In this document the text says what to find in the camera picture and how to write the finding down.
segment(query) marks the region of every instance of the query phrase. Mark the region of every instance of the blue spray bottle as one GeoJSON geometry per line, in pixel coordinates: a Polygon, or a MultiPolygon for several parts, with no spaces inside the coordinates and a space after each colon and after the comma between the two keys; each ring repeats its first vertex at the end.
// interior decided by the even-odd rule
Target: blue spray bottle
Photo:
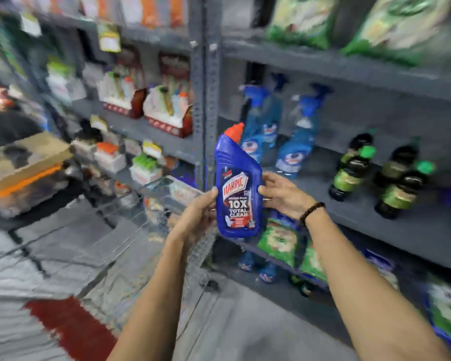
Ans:
{"type": "Polygon", "coordinates": [[[319,129],[316,110],[323,105],[324,97],[333,90],[321,84],[312,84],[318,92],[317,96],[298,96],[302,118],[296,123],[296,128],[289,140],[279,149],[276,170],[287,176],[295,176],[301,170],[302,162],[311,153],[315,137],[319,129]]]}
{"type": "Polygon", "coordinates": [[[284,85],[289,82],[288,78],[283,73],[272,73],[271,76],[274,79],[276,86],[270,97],[264,103],[263,121],[264,143],[269,144],[270,148],[276,145],[277,131],[279,129],[282,108],[284,106],[281,92],[284,85]]]}
{"type": "Polygon", "coordinates": [[[261,162],[263,154],[264,135],[262,125],[264,121],[263,104],[269,95],[266,88],[255,85],[243,85],[240,87],[244,95],[251,100],[251,108],[247,114],[246,127],[241,139],[241,148],[256,162],[261,162]]]}
{"type": "Polygon", "coordinates": [[[214,157],[217,165],[215,185],[217,226],[224,237],[244,238],[258,235],[262,223],[262,168],[237,144],[243,123],[236,124],[219,137],[214,157]]]}

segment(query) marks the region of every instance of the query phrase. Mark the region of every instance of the red floor mat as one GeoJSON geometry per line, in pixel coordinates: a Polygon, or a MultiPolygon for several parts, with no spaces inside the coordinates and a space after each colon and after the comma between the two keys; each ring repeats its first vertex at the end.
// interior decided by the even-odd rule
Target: red floor mat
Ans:
{"type": "Polygon", "coordinates": [[[59,339],[59,345],[75,361],[105,361],[117,342],[75,297],[31,300],[25,308],[59,339]]]}

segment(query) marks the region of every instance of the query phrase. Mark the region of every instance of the cardboard box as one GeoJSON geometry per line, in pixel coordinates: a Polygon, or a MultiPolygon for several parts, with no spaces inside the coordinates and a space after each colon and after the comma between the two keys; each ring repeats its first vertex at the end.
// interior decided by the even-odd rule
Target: cardboard box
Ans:
{"type": "Polygon", "coordinates": [[[17,140],[15,144],[39,155],[39,159],[27,166],[14,169],[12,162],[3,156],[5,146],[0,147],[0,191],[31,178],[56,164],[72,158],[70,145],[48,132],[38,133],[31,137],[17,140]]]}

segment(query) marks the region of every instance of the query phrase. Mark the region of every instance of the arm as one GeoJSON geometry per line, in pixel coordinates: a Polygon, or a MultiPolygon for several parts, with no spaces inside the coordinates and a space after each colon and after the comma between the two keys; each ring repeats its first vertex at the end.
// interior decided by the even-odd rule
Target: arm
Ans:
{"type": "Polygon", "coordinates": [[[154,275],[136,301],[132,314],[107,361],[169,361],[179,322],[182,287],[189,249],[197,228],[210,224],[206,211],[217,195],[197,197],[171,230],[154,275]]]}
{"type": "MultiPolygon", "coordinates": [[[[316,201],[292,182],[264,174],[266,206],[299,219],[316,201]]],[[[451,360],[415,308],[355,249],[324,208],[306,218],[337,309],[361,360],[451,360]]]]}

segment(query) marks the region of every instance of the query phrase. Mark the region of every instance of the red bottle cap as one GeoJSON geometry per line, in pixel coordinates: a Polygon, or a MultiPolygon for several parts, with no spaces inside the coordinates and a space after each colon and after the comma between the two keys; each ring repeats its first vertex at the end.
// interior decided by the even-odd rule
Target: red bottle cap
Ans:
{"type": "Polygon", "coordinates": [[[235,143],[239,143],[241,140],[242,131],[244,130],[244,123],[234,124],[227,129],[224,134],[232,139],[235,143]]]}

